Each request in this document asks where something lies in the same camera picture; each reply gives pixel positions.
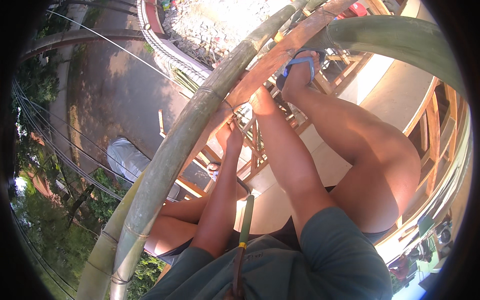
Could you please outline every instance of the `asphalt road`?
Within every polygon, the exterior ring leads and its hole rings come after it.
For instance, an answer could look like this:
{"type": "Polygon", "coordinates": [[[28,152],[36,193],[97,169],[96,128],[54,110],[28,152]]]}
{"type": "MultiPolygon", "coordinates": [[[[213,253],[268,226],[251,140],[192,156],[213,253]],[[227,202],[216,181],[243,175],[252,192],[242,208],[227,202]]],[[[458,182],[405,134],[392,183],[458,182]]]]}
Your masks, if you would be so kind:
{"type": "MultiPolygon", "coordinates": [[[[95,27],[138,29],[136,18],[113,11],[106,11],[95,27]]],[[[144,49],[143,42],[118,44],[156,67],[153,55],[144,49]]],[[[87,46],[77,72],[80,75],[73,83],[69,103],[77,107],[76,121],[81,132],[105,150],[111,138],[124,136],[152,159],[163,140],[159,135],[158,110],[163,110],[168,132],[187,103],[176,86],[107,41],[87,46]]],[[[82,138],[81,142],[85,151],[107,164],[104,154],[87,140],[82,138]]],[[[84,158],[80,163],[87,172],[96,168],[84,158]]],[[[201,187],[209,181],[207,174],[193,164],[184,176],[201,187]]]]}

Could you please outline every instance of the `dark shorts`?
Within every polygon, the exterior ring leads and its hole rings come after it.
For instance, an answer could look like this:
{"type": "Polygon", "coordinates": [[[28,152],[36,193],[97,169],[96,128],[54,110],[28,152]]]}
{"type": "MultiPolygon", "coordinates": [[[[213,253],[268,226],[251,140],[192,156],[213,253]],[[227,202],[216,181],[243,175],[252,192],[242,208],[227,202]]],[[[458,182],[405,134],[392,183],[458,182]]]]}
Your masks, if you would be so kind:
{"type": "MultiPolygon", "coordinates": [[[[335,186],[329,186],[329,187],[326,187],[325,189],[327,190],[327,192],[330,192],[331,190],[333,190],[334,187],[335,186]]],[[[366,238],[368,238],[368,240],[372,244],[374,244],[382,236],[384,236],[389,230],[390,228],[382,232],[363,233],[363,235],[366,238]]],[[[285,245],[289,246],[292,250],[301,252],[300,244],[297,238],[297,233],[295,231],[295,226],[293,225],[292,217],[288,219],[288,221],[285,223],[285,225],[281,229],[271,233],[267,233],[267,234],[270,235],[272,238],[275,238],[280,242],[284,243],[285,245]]],[[[248,240],[253,240],[255,238],[261,237],[262,235],[264,234],[249,234],[248,240]]],[[[240,238],[240,232],[232,229],[232,235],[228,240],[228,244],[225,252],[228,252],[232,249],[237,248],[239,245],[239,238],[240,238]]],[[[190,243],[192,242],[192,240],[193,238],[183,243],[179,247],[157,256],[157,258],[163,260],[169,265],[172,265],[175,259],[177,258],[177,256],[179,256],[180,253],[182,253],[185,249],[188,248],[188,246],[190,246],[190,243]]]]}

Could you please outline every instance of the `road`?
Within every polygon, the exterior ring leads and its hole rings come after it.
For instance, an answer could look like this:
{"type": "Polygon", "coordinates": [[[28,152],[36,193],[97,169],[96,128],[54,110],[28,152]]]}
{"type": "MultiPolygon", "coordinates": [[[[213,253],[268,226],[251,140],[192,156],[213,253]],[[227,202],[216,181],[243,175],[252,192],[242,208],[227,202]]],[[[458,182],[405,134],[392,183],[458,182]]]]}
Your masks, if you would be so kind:
{"type": "MultiPolygon", "coordinates": [[[[138,30],[136,18],[113,11],[106,11],[95,27],[138,30]]],[[[156,67],[143,42],[119,45],[156,67]]],[[[75,70],[80,74],[74,82],[69,81],[71,119],[76,114],[76,126],[103,149],[111,138],[121,135],[152,159],[163,140],[159,135],[158,110],[163,110],[168,132],[187,100],[169,80],[107,41],[89,44],[85,53],[80,69],[75,70]]],[[[86,139],[81,138],[81,144],[85,151],[107,164],[105,155],[86,139]]],[[[80,164],[87,172],[96,168],[82,157],[80,164]]],[[[184,175],[199,186],[205,186],[209,180],[196,165],[189,166],[184,175]]]]}

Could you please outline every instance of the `green shirt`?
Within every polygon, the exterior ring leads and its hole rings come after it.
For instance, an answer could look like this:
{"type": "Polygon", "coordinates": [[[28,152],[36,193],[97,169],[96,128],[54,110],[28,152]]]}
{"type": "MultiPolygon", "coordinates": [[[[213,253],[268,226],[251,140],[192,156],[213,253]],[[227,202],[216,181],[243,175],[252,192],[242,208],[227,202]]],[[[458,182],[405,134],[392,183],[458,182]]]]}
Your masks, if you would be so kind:
{"type": "MultiPolygon", "coordinates": [[[[391,299],[388,269],[373,245],[337,207],[305,224],[302,252],[269,235],[248,243],[242,267],[247,300],[391,299]]],[[[233,249],[217,259],[187,248],[142,299],[223,299],[233,280],[233,249]]]]}

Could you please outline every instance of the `thigh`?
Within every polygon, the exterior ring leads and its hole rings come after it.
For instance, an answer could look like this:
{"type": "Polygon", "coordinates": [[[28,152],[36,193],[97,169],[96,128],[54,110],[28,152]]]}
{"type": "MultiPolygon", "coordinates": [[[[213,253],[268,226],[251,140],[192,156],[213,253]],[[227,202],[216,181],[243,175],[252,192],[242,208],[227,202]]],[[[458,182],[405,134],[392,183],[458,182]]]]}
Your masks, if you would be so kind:
{"type": "Polygon", "coordinates": [[[415,179],[403,169],[401,162],[380,164],[372,160],[357,163],[330,196],[362,232],[388,230],[403,213],[415,191],[415,187],[412,191],[415,179]]]}
{"type": "Polygon", "coordinates": [[[170,216],[159,216],[153,224],[144,248],[154,255],[161,255],[193,238],[196,231],[196,224],[170,216]]]}

